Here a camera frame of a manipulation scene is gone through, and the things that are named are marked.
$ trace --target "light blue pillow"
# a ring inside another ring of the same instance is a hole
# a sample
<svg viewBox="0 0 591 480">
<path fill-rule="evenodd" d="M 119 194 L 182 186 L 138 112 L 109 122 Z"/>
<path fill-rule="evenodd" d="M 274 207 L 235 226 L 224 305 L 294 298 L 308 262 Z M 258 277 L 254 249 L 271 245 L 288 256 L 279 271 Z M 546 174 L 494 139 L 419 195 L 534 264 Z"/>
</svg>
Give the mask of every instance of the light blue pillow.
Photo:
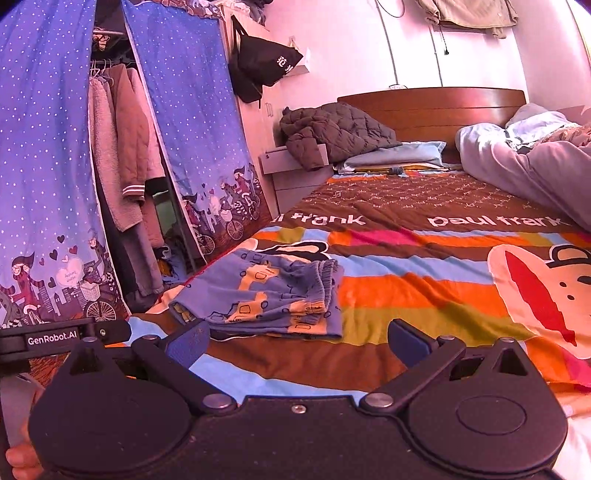
<svg viewBox="0 0 591 480">
<path fill-rule="evenodd" d="M 445 142 L 402 142 L 402 145 L 391 148 L 379 148 L 373 152 L 348 158 L 337 166 L 339 172 L 353 172 L 361 167 L 388 167 L 400 163 L 431 163 L 438 167 L 445 164 L 441 152 Z"/>
</svg>

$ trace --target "electrical cord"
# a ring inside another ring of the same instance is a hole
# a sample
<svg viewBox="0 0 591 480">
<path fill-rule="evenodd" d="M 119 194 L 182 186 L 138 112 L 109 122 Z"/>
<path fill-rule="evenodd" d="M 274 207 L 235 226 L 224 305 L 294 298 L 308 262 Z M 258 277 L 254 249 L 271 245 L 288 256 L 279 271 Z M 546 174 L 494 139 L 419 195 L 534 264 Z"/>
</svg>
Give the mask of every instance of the electrical cord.
<svg viewBox="0 0 591 480">
<path fill-rule="evenodd" d="M 435 46 L 435 38 L 433 38 L 433 28 L 429 25 L 429 35 L 431 35 L 431 43 L 433 44 L 433 52 L 435 53 L 435 61 L 437 62 L 437 71 L 439 72 L 439 82 L 443 87 L 443 76 L 441 75 L 441 65 L 439 65 L 439 54 L 437 53 L 437 47 Z"/>
<path fill-rule="evenodd" d="M 394 80 L 396 80 L 396 83 L 394 85 L 399 85 L 398 72 L 396 70 L 396 62 L 394 61 L 394 53 L 392 52 L 392 44 L 390 43 L 390 36 L 388 35 L 388 29 L 386 29 L 386 23 L 384 22 L 384 16 L 382 15 L 382 10 L 384 10 L 388 15 L 390 15 L 390 17 L 402 18 L 402 16 L 404 15 L 404 13 L 406 11 L 406 6 L 404 4 L 404 0 L 402 0 L 402 15 L 400 15 L 400 17 L 397 17 L 396 15 L 392 15 L 390 12 L 388 12 L 384 8 L 384 6 L 380 3 L 379 0 L 375 0 L 375 6 L 378 9 L 379 19 L 382 22 L 382 28 L 384 29 L 384 34 L 386 35 L 386 42 L 388 43 L 388 50 L 390 52 L 390 59 L 392 61 L 392 69 L 394 70 Z"/>
<path fill-rule="evenodd" d="M 376 0 L 376 1 L 377 1 L 378 5 L 382 7 L 382 10 L 384 10 L 388 15 L 390 15 L 390 17 L 402 18 L 404 16 L 404 14 L 406 13 L 406 4 L 404 3 L 404 0 L 400 0 L 400 2 L 402 3 L 402 13 L 400 13 L 399 16 L 391 14 L 390 12 L 388 12 L 388 10 L 385 9 L 385 7 L 381 4 L 381 2 L 379 0 Z"/>
</svg>

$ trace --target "drawer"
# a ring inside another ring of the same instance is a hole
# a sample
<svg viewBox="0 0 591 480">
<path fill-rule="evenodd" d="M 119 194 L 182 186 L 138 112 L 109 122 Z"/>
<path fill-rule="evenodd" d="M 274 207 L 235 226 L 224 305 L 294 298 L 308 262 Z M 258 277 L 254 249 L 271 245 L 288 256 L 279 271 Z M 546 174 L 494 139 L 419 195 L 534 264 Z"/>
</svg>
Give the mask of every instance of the drawer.
<svg viewBox="0 0 591 480">
<path fill-rule="evenodd" d="M 277 191 L 277 205 L 279 213 L 285 213 L 293 208 L 302 198 L 307 197 L 310 193 L 318 188 L 318 185 L 311 187 L 300 187 L 297 189 L 278 190 Z"/>
<path fill-rule="evenodd" d="M 318 145 L 318 149 L 320 150 L 322 160 L 324 160 L 324 165 L 328 165 L 329 156 L 326 152 L 326 145 L 320 144 Z M 279 147 L 276 150 L 263 153 L 259 159 L 261 160 L 262 170 L 265 174 L 279 171 L 303 170 L 300 163 L 287 151 L 287 147 Z"/>
<path fill-rule="evenodd" d="M 280 171 L 273 174 L 273 184 L 275 185 L 275 190 L 317 187 L 325 184 L 326 180 L 334 174 L 335 171 L 332 166 L 323 167 L 314 171 Z"/>
</svg>

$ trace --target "bed sheet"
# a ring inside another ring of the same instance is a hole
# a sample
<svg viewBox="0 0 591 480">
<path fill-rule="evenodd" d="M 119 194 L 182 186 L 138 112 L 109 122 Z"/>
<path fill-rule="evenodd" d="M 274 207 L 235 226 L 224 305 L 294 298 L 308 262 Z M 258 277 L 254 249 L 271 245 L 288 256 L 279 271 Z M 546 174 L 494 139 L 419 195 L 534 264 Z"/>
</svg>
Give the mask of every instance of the bed sheet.
<svg viewBox="0 0 591 480">
<path fill-rule="evenodd" d="M 387 343 L 399 317 L 469 346 L 512 336 L 568 416 L 591 411 L 591 235 L 564 215 L 461 172 L 334 177 L 241 246 L 274 245 L 327 249 L 344 267 L 343 338 L 211 341 L 191 370 L 239 402 L 248 394 L 359 400 L 404 371 Z M 130 323 L 132 338 L 178 326 L 166 298 Z"/>
</svg>

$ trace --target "blue polka dot curtain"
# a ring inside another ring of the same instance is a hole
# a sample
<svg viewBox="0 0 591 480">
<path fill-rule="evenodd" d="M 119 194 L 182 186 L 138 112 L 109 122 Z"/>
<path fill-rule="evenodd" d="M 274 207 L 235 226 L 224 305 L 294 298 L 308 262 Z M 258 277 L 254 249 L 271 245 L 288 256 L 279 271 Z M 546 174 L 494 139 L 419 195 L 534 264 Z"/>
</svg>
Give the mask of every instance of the blue polka dot curtain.
<svg viewBox="0 0 591 480">
<path fill-rule="evenodd" d="M 206 259 L 271 218 L 232 93 L 218 20 L 122 0 L 171 176 Z"/>
<path fill-rule="evenodd" d="M 0 23 L 0 326 L 126 315 L 87 128 L 96 0 L 23 0 Z"/>
</svg>

